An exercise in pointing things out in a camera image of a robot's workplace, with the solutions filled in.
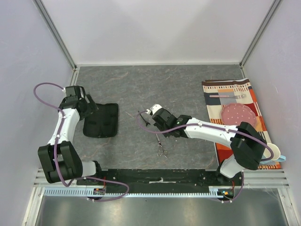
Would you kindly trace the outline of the black zippered tool case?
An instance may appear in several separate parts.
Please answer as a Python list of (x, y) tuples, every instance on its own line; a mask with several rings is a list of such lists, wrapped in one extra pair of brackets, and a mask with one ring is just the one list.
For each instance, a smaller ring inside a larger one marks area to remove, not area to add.
[(119, 105), (96, 104), (98, 110), (84, 120), (83, 134), (91, 138), (109, 138), (118, 133)]

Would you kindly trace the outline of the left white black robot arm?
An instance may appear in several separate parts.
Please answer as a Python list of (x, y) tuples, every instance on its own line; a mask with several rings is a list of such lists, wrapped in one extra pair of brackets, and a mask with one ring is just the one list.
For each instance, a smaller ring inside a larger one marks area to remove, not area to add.
[[(64, 94), (60, 105), (54, 106), (37, 95), (43, 85), (58, 87)], [(97, 162), (82, 162), (72, 141), (78, 122), (92, 115), (98, 107), (83, 86), (61, 87), (51, 82), (42, 82), (33, 89), (34, 96), (43, 104), (57, 110), (58, 121), (52, 137), (45, 146), (38, 148), (38, 157), (48, 183), (61, 182), (69, 187), (73, 180), (87, 177), (93, 185), (103, 181), (103, 173), (97, 170)]]

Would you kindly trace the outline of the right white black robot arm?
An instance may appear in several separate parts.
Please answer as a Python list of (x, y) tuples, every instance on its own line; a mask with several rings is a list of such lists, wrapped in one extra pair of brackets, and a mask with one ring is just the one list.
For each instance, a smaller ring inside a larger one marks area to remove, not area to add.
[(257, 170), (267, 142), (248, 122), (240, 125), (220, 125), (198, 120), (188, 115), (175, 117), (164, 108), (152, 109), (154, 126), (165, 136), (203, 139), (232, 150), (215, 174), (216, 182), (227, 185), (239, 172)]

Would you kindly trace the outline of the silver hair scissors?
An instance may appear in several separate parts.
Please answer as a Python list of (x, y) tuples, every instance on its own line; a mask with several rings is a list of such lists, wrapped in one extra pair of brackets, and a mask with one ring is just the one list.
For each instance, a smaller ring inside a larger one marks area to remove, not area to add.
[(162, 146), (162, 144), (161, 144), (161, 141), (160, 141), (160, 139), (159, 139), (158, 134), (156, 134), (156, 138), (157, 138), (157, 141), (158, 141), (158, 151), (157, 151), (157, 156), (158, 156), (158, 157), (161, 157), (161, 156), (163, 155), (164, 157), (167, 158), (168, 152), (167, 152), (166, 150), (164, 150), (164, 148), (163, 148), (163, 146)]

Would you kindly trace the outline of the colourful patterned placemat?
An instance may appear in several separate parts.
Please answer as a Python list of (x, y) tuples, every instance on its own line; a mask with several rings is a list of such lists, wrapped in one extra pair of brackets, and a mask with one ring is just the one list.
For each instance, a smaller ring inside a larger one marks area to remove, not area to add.
[(211, 123), (238, 126), (248, 122), (267, 143), (271, 143), (249, 79), (206, 80), (202, 86)]

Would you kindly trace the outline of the pink dotted plate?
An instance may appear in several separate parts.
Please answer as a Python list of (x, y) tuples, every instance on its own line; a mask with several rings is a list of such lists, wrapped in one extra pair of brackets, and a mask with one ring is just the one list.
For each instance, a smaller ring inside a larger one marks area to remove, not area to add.
[(222, 108), (221, 120), (224, 125), (240, 125), (247, 122), (254, 128), (257, 124), (255, 113), (248, 106), (240, 103), (230, 103)]

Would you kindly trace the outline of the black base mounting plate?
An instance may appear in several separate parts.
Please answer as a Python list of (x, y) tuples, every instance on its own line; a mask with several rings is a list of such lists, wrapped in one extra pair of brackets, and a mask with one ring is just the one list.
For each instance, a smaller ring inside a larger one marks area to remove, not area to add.
[(94, 177), (129, 186), (130, 192), (207, 192), (209, 187), (242, 184), (242, 173), (228, 179), (205, 169), (103, 169)]

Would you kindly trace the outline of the light blue mug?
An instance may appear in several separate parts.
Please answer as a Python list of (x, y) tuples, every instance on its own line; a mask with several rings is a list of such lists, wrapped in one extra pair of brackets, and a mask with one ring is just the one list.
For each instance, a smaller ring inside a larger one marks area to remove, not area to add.
[(286, 161), (286, 157), (284, 155), (281, 155), (279, 148), (275, 144), (267, 143), (267, 146), (273, 152), (273, 158), (270, 158), (271, 152), (269, 151), (269, 149), (265, 148), (265, 150), (263, 152), (261, 164), (268, 164), (268, 163), (272, 163), (272, 162), (276, 162), (276, 161), (277, 162)]

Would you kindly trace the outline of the pink handled fork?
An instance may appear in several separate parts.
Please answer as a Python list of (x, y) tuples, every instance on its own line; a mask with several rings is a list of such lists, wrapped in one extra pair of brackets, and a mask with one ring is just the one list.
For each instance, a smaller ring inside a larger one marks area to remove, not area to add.
[(243, 99), (246, 97), (246, 94), (243, 95), (210, 95), (211, 98), (233, 98), (233, 99)]

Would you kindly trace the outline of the aluminium frame rail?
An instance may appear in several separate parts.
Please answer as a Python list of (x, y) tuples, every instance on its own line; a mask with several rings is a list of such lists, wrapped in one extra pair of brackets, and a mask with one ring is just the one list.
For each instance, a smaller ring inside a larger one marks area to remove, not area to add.
[(60, 50), (62, 51), (64, 57), (68, 61), (69, 65), (73, 70), (77, 68), (76, 63), (74, 62), (69, 50), (66, 47), (55, 23), (53, 22), (48, 10), (46, 9), (42, 0), (33, 0), (33, 3), (37, 7), (38, 11), (40, 12), (44, 22), (46, 23), (47, 27), (49, 28), (51, 34), (53, 35), (56, 43), (58, 44)]

